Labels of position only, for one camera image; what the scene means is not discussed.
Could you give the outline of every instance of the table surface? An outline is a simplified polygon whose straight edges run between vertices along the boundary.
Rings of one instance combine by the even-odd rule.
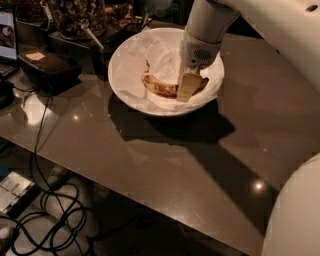
[[[260,255],[274,199],[320,152],[320,96],[264,40],[227,34],[217,101],[182,117],[128,108],[108,82],[55,96],[38,153],[248,255]],[[20,71],[16,86],[30,82]],[[46,99],[0,111],[0,136],[33,151]]]

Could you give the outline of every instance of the power strip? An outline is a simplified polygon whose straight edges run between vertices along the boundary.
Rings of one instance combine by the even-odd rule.
[[[34,182],[0,165],[0,212],[16,218],[38,193]]]

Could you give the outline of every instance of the wire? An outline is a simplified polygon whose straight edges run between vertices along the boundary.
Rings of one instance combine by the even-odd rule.
[[[48,186],[49,191],[51,191],[51,193],[56,197],[56,199],[57,199],[57,201],[58,201],[58,203],[59,203],[59,205],[60,205],[60,208],[61,208],[62,212],[63,212],[64,214],[66,214],[66,213],[65,213],[65,209],[63,208],[63,205],[62,205],[59,197],[55,194],[55,192],[54,192],[53,189],[51,188],[50,184],[48,183],[48,181],[47,181],[46,178],[44,177],[44,175],[43,175],[43,173],[42,173],[42,171],[41,171],[41,169],[40,169],[40,165],[39,165],[39,163],[38,163],[38,158],[37,158],[37,152],[38,152],[38,146],[39,146],[39,142],[40,142],[40,137],[41,137],[41,135],[42,135],[42,131],[43,131],[43,127],[44,127],[44,121],[45,121],[46,112],[47,112],[47,109],[48,109],[48,107],[49,107],[49,100],[51,99],[52,85],[51,85],[50,83],[49,83],[49,88],[50,88],[50,90],[49,90],[49,93],[48,93],[48,95],[47,95],[47,101],[46,101],[46,103],[45,103],[45,108],[44,108],[44,111],[43,111],[43,114],[42,114],[42,117],[41,117],[40,127],[39,127],[39,130],[38,130],[38,134],[37,134],[37,138],[36,138],[36,143],[35,143],[35,147],[34,147],[34,151],[33,151],[33,159],[34,159],[34,161],[35,161],[36,168],[37,168],[39,174],[41,175],[42,179],[44,180],[44,182],[45,182],[46,185]],[[68,222],[68,219],[65,219],[65,221],[66,221],[67,227],[69,228],[70,232],[73,234],[73,229],[70,227],[69,222]],[[80,245],[79,245],[79,243],[78,243],[78,241],[77,241],[76,238],[74,239],[74,241],[75,241],[75,243],[77,244],[77,247],[79,248],[79,251],[80,251],[81,255],[84,255],[83,252],[82,252],[82,249],[81,249],[81,247],[80,247]]]

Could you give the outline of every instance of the screen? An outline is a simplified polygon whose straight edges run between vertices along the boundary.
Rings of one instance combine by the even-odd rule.
[[[13,13],[0,9],[0,57],[17,59],[17,44]]]

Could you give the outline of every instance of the cable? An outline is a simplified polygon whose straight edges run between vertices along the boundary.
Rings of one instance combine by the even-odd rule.
[[[44,127],[44,121],[45,121],[45,116],[46,116],[46,112],[47,112],[47,109],[48,109],[48,106],[49,106],[49,100],[51,99],[51,91],[52,91],[52,85],[49,83],[49,93],[47,95],[47,101],[45,103],[45,108],[44,108],[44,111],[43,111],[43,114],[42,114],[42,117],[41,117],[41,121],[40,121],[40,127],[39,127],[39,130],[38,130],[38,134],[37,134],[37,138],[36,138],[36,143],[35,143],[35,147],[34,147],[34,151],[33,151],[33,159],[35,161],[35,164],[36,164],[36,168],[39,172],[39,174],[41,175],[42,179],[44,180],[44,182],[46,183],[46,185],[48,186],[49,188],[49,191],[51,191],[53,193],[53,195],[56,197],[59,205],[60,205],[60,208],[62,210],[62,212],[65,214],[65,210],[63,208],[63,205],[59,199],[59,197],[55,194],[55,192],[53,191],[53,189],[51,188],[50,184],[48,183],[48,181],[46,180],[46,178],[44,177],[41,169],[40,169],[40,166],[39,166],[39,163],[38,163],[38,158],[37,158],[37,152],[38,152],[38,145],[39,145],[39,142],[40,142],[40,137],[42,135],[42,131],[43,131],[43,127]],[[70,227],[69,225],[69,222],[68,222],[68,219],[65,220],[66,221],[66,224],[67,224],[67,227],[69,228],[70,232],[73,234],[73,229]],[[81,250],[81,247],[77,241],[77,239],[75,238],[75,243],[77,244],[78,248],[79,248],[79,251],[81,253],[81,255],[84,255],[82,250]]]

